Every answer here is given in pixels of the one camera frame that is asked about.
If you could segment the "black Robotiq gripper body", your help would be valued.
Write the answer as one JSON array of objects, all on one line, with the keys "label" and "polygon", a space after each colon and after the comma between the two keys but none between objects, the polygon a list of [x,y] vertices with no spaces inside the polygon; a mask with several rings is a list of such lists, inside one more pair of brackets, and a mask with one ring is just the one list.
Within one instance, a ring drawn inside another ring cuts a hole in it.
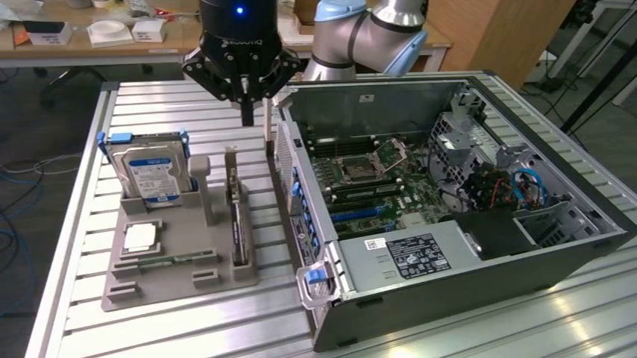
[{"label": "black Robotiq gripper body", "polygon": [[200,1],[202,38],[199,49],[218,71],[240,75],[251,71],[264,77],[282,52],[278,32],[278,2]]}]

